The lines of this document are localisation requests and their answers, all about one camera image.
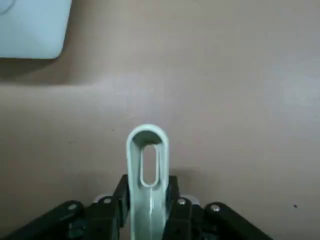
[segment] oval hole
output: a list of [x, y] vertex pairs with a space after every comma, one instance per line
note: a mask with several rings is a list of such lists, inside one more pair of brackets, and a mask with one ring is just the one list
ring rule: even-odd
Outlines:
[[152, 185], [156, 181], [156, 175], [156, 148], [153, 145], [148, 145], [143, 152], [143, 180], [146, 184]]

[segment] bolt head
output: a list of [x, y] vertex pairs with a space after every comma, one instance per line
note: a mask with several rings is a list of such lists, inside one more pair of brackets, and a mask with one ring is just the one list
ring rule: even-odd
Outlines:
[[183, 198], [178, 199], [178, 204], [180, 205], [185, 205], [187, 203], [187, 201]]
[[69, 210], [73, 210], [73, 209], [76, 209], [76, 208], [77, 208], [76, 204], [71, 204], [70, 206], [68, 206]]
[[218, 205], [213, 204], [210, 208], [214, 212], [220, 212], [220, 207]]
[[103, 202], [104, 202], [105, 204], [109, 204], [109, 203], [111, 203], [111, 199], [110, 199], [110, 198], [106, 198]]

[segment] white box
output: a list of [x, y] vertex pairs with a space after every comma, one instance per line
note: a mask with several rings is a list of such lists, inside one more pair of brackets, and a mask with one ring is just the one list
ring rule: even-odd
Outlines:
[[0, 0], [0, 58], [54, 59], [72, 0]]

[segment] metal screw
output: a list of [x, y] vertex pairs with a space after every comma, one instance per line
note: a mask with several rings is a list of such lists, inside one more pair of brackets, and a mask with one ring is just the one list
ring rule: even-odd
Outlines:
[[214, 205], [211, 205], [210, 208], [211, 208], [211, 210], [214, 211], [214, 212], [220, 212], [220, 207], [219, 207], [218, 205], [215, 205], [215, 204], [214, 204]]
[[73, 209], [76, 209], [77, 208], [77, 205], [76, 204], [71, 204], [68, 209], [69, 210], [73, 210]]
[[110, 198], [106, 198], [103, 202], [104, 202], [105, 204], [109, 204], [109, 203], [111, 203], [111, 199], [110, 199]]
[[178, 204], [185, 205], [187, 202], [183, 198], [178, 199]]

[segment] black plastic part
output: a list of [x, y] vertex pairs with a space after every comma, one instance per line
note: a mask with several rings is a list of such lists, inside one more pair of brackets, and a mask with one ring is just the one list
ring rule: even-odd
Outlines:
[[[169, 177], [166, 204], [169, 217], [162, 240], [272, 240], [223, 203], [203, 209], [181, 198], [176, 176]], [[212, 205], [219, 210], [212, 210]], [[67, 201], [3, 240], [119, 240], [129, 208], [128, 175], [123, 175], [113, 196], [86, 208], [78, 201]]]
[[174, 200], [162, 240], [191, 240], [192, 203], [188, 199], [180, 199], [185, 203], [180, 204], [179, 198]]
[[117, 199], [119, 209], [119, 225], [123, 228], [126, 224], [126, 219], [130, 210], [130, 192], [128, 175], [125, 174], [121, 177], [112, 199]]
[[[219, 211], [213, 211], [212, 205], [218, 206]], [[204, 218], [207, 222], [206, 230], [212, 231], [212, 233], [219, 236], [220, 238], [218, 239], [272, 240], [259, 228], [221, 202], [213, 202], [206, 205]]]
[[118, 240], [119, 228], [126, 223], [129, 202], [128, 175], [123, 175], [113, 196], [107, 196], [92, 204], [88, 209], [83, 240]]
[[37, 240], [44, 239], [44, 236], [51, 236], [50, 239], [66, 239], [68, 222], [75, 219], [83, 209], [84, 206], [79, 201], [66, 201], [3, 240]]

